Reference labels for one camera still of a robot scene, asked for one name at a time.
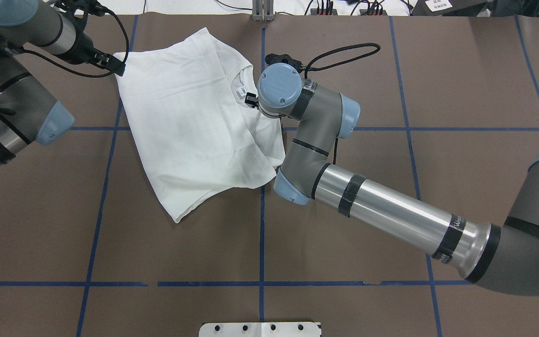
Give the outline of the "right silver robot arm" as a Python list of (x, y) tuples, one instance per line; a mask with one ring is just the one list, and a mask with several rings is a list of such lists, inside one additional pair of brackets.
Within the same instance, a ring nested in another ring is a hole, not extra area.
[(539, 296), (539, 154), (502, 226), (477, 224), (328, 162), (336, 139), (351, 135), (359, 103), (310, 78), (289, 55), (270, 54), (246, 104), (268, 117), (298, 121), (274, 192), (306, 205), (333, 207), (454, 267), (462, 279), (493, 292)]

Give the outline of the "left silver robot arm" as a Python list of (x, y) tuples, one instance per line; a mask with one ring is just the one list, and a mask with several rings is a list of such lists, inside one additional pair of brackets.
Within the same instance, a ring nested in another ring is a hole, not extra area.
[(124, 74), (128, 56), (99, 51), (85, 33), (90, 15), (118, 20), (97, 0), (0, 0), (0, 166), (31, 143), (53, 143), (75, 123), (62, 102), (15, 59), (27, 53), (49, 60), (26, 44), (71, 65), (96, 66), (104, 70), (101, 77)]

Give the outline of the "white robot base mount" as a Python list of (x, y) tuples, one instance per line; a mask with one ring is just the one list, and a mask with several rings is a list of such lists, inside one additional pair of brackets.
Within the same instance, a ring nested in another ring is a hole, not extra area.
[(320, 322), (210, 322), (199, 337), (321, 337)]

